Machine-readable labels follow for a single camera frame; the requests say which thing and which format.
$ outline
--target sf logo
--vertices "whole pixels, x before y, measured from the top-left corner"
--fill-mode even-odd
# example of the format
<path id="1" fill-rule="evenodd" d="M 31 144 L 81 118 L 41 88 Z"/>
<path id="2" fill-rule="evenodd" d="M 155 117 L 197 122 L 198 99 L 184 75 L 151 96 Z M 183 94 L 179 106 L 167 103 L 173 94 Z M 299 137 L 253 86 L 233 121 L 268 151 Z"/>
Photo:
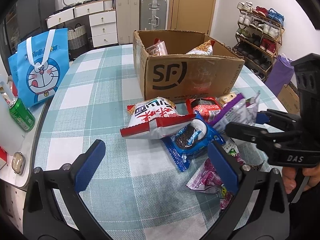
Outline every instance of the sf logo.
<path id="1" fill-rule="evenodd" d="M 167 67 L 165 65 L 155 65 L 153 67 L 154 75 L 158 78 L 154 78 L 153 82 L 161 82 L 164 80 L 162 86 L 152 86 L 154 90 L 166 90 L 178 86 L 185 78 L 187 73 L 187 62 L 183 61 L 180 64 L 170 64 Z"/>

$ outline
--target door frame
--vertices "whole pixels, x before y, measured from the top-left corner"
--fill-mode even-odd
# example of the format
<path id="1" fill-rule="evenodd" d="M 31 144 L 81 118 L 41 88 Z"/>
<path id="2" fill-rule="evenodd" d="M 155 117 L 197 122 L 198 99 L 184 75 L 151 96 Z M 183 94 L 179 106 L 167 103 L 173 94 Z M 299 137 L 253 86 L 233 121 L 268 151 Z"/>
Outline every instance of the door frame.
<path id="1" fill-rule="evenodd" d="M 211 11 L 211 20 L 210 20 L 210 27 L 209 27 L 209 30 L 208 30 L 208 35 L 210 35 L 210 33 L 211 33 L 213 14 L 214 14 L 215 7 L 216 7 L 216 0 L 213 0 L 213 6 L 212 6 L 212 11 Z M 169 0 L 169 12 L 168 12 L 167 30 L 171 29 L 172 8 L 173 8 L 173 0 Z"/>

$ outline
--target checkered tablecloth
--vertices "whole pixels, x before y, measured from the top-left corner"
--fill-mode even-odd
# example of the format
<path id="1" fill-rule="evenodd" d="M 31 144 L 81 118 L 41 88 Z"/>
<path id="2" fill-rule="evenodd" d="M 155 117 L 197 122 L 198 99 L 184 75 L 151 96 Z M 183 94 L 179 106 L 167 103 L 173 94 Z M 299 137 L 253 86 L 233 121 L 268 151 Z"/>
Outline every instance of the checkered tablecloth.
<path id="1" fill-rule="evenodd" d="M 260 110 L 285 111 L 257 76 L 243 67 L 233 88 L 252 97 L 261 92 Z M 178 171 L 160 140 L 125 140 L 119 130 L 130 115 L 127 105 L 142 101 L 133 66 L 132 45 L 96 49 L 78 57 L 64 77 L 41 130 L 35 167 L 59 169 L 101 139 L 106 155 L 87 190 L 80 195 L 100 225 L 118 239 L 198 240 L 216 221 L 219 199 L 197 193 L 186 183 L 206 157 Z M 185 105 L 178 111 L 186 113 Z M 240 147 L 249 164 L 260 164 L 265 154 L 250 143 Z M 270 170 L 265 163 L 264 170 Z M 61 195 L 57 201 L 68 224 L 74 222 Z M 244 225 L 248 209 L 238 226 Z"/>

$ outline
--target purple bag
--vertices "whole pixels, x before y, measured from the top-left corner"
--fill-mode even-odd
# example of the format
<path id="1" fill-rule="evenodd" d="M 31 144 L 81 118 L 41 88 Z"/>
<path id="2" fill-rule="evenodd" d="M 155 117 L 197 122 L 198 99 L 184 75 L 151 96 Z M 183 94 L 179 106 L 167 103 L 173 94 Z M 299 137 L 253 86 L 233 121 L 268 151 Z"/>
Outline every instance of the purple bag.
<path id="1" fill-rule="evenodd" d="M 266 86 L 277 97 L 285 84 L 289 84 L 293 74 L 294 67 L 291 66 L 291 60 L 278 55 L 277 61 L 274 64 L 271 73 L 265 82 Z"/>

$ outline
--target white plastic container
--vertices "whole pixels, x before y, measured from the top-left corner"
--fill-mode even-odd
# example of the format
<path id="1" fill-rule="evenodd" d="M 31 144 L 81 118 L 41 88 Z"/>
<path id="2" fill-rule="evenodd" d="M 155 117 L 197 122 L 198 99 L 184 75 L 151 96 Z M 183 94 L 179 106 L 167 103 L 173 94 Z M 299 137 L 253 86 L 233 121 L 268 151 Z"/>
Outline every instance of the white plastic container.
<path id="1" fill-rule="evenodd" d="M 14 98 L 5 79 L 0 75 L 0 86 L 3 87 L 10 100 Z M 21 148 L 25 137 L 25 131 L 10 116 L 9 106 L 0 95 L 0 146 L 9 155 L 13 156 Z"/>

